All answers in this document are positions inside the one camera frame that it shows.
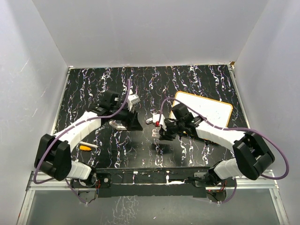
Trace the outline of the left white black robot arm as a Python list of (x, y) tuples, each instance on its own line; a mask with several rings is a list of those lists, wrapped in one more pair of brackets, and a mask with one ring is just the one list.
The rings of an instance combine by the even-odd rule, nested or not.
[(142, 131), (138, 113), (133, 106), (140, 102), (137, 94), (129, 91), (125, 97), (114, 91), (105, 91), (98, 102), (92, 104), (83, 115), (64, 130), (41, 137), (34, 167), (52, 179), (80, 180), (85, 186), (96, 184), (95, 169), (71, 159), (72, 150), (86, 136), (105, 123), (116, 130)]

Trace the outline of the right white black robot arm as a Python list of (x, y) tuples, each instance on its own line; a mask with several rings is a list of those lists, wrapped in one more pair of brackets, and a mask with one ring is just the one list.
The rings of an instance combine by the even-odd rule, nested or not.
[(261, 136), (253, 131), (218, 129), (208, 124), (203, 116), (193, 116), (188, 107), (179, 103), (172, 108), (174, 118), (159, 115), (154, 121), (159, 127), (160, 140), (172, 141), (183, 133), (211, 141), (234, 153), (234, 158), (215, 163), (200, 178), (193, 179), (220, 186), (226, 179), (245, 176), (256, 180), (275, 161), (275, 157)]

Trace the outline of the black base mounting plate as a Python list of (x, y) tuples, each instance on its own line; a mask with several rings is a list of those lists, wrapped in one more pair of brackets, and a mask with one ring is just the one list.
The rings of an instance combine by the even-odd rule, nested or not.
[(226, 188), (234, 187), (232, 178), (213, 185), (201, 177), (208, 167), (164, 168), (110, 168), (97, 169), (92, 183), (71, 180), (71, 186), (80, 191), (95, 191), (98, 198), (119, 196), (192, 196), (205, 198), (208, 190), (221, 191), (225, 198)]

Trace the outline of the white marker pen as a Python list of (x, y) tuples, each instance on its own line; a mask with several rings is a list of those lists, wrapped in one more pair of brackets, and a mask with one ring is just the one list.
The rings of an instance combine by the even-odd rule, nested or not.
[(87, 143), (87, 142), (79, 142), (80, 145), (84, 145), (84, 146), (89, 146), (91, 148), (97, 148), (97, 145), (91, 144), (91, 143)]

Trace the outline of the yellow marker cap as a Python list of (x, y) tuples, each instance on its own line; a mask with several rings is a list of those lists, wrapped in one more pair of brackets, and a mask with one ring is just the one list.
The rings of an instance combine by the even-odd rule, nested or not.
[(89, 146), (80, 145), (79, 146), (79, 150), (82, 150), (82, 151), (91, 151), (92, 148), (89, 147)]

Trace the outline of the orange framed whiteboard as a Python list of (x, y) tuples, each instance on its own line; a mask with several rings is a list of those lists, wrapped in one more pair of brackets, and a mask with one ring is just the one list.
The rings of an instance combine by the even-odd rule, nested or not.
[[(201, 114), (210, 123), (222, 128), (227, 127), (233, 111), (233, 106), (229, 103), (223, 103), (183, 91), (178, 91), (175, 94), (175, 99), (181, 101), (186, 106), (194, 110), (189, 110), (194, 117), (198, 116), (198, 114)], [(218, 144), (227, 142), (230, 138), (228, 133), (225, 131), (213, 128), (204, 121), (200, 123), (200, 125), (196, 128), (196, 133), (192, 134), (192, 136), (204, 140), (210, 140)]]

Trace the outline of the aluminium frame rail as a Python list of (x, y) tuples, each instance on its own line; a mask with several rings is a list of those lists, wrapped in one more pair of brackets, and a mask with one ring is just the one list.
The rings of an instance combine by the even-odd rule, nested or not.
[[(154, 188), (157, 186), (166, 186), (168, 188), (173, 186), (191, 185), (188, 181), (188, 177), (201, 177), (205, 173), (205, 170), (199, 168), (179, 168), (179, 169), (165, 169), (165, 168), (142, 168), (139, 170), (134, 169), (100, 169), (97, 174), (97, 181), (100, 181), (101, 188), (112, 188), (113, 186), (146, 186)], [(238, 176), (235, 178), (226, 179), (225, 188), (227, 190), (234, 188), (234, 181), (237, 181), (237, 188), (252, 189), (252, 188), (278, 188), (277, 182), (267, 179), (265, 177), (259, 177), (257, 180), (249, 180), (245, 176)], [(67, 178), (67, 181), (71, 187), (75, 190), (92, 190), (96, 187), (96, 184), (84, 186), (83, 181), (74, 181), (71, 178)], [(221, 184), (213, 186), (205, 184), (203, 182), (195, 181), (197, 188), (206, 189), (221, 189)], [(36, 184), (33, 181), (33, 173), (30, 176), (30, 180), (26, 187), (26, 191), (29, 190), (64, 190), (68, 185), (66, 181), (50, 180), (43, 184)]]

